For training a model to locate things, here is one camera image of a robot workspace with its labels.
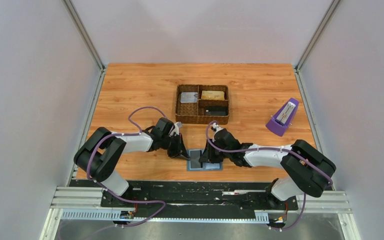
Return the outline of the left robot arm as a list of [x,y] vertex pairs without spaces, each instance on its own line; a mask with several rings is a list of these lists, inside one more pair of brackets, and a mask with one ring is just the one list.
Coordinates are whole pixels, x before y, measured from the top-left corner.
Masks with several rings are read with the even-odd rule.
[[169,158],[190,157],[178,123],[165,117],[140,133],[124,134],[99,127],[77,150],[73,162],[93,181],[112,191],[115,202],[126,207],[132,203],[133,193],[128,189],[129,183],[115,170],[121,155],[159,149],[166,150]]

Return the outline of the black VIP card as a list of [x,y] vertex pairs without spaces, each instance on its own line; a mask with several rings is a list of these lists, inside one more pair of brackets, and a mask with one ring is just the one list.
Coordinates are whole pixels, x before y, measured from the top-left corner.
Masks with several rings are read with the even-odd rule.
[[227,106],[206,106],[204,108],[204,115],[225,117],[229,115],[229,108]]
[[200,149],[193,149],[190,151],[190,159],[189,164],[191,169],[201,169],[202,163],[200,162],[201,157],[201,150]]

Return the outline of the teal leather card holder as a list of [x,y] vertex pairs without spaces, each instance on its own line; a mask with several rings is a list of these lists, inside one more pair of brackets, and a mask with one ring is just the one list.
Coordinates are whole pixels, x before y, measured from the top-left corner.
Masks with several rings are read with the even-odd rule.
[[[201,153],[203,153],[203,149],[188,149],[187,152],[190,156],[191,150],[201,150]],[[202,168],[198,169],[191,169],[190,168],[190,159],[186,162],[186,170],[189,172],[202,172],[202,171],[222,171],[223,165],[222,163],[202,163]]]

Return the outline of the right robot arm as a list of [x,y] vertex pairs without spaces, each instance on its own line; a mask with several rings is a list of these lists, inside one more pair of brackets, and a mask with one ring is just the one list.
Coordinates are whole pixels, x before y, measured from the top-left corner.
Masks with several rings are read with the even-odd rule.
[[229,159],[238,167],[272,167],[287,173],[286,177],[273,180],[266,190],[265,201],[272,209],[301,194],[319,198],[333,183],[336,165],[305,140],[285,146],[262,146],[241,143],[216,123],[210,130],[214,135],[206,137],[200,162],[215,164]]

